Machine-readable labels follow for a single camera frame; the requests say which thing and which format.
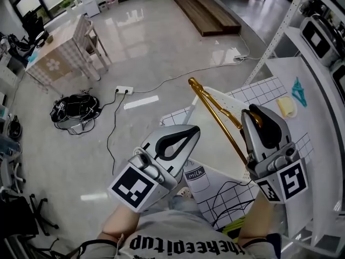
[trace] white metal rack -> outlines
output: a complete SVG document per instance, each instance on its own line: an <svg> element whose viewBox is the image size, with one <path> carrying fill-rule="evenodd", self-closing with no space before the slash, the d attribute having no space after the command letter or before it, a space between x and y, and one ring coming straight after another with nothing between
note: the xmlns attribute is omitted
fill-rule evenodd
<svg viewBox="0 0 345 259"><path fill-rule="evenodd" d="M337 6L330 0L322 1L345 24L345 15ZM280 28L245 85L250 84L266 65L285 87L290 87L288 92L291 93L296 77L305 89L308 106L301 114L299 112L299 118L308 128L315 150L315 157L307 165L312 186L313 220L290 240L318 253L338 257L345 245L345 219L339 216L343 196L341 156L345 154L345 105L329 70L318 61L302 39L300 29L290 26L301 2L303 0L293 0ZM272 58L274 49L284 35L304 59Z"/></svg>

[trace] wooden platform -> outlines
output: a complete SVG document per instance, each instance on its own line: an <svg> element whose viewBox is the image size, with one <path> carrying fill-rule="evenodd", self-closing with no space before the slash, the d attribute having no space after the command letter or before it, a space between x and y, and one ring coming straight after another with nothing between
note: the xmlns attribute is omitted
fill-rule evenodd
<svg viewBox="0 0 345 259"><path fill-rule="evenodd" d="M202 36L238 33L241 26L213 0L174 0Z"/></svg>

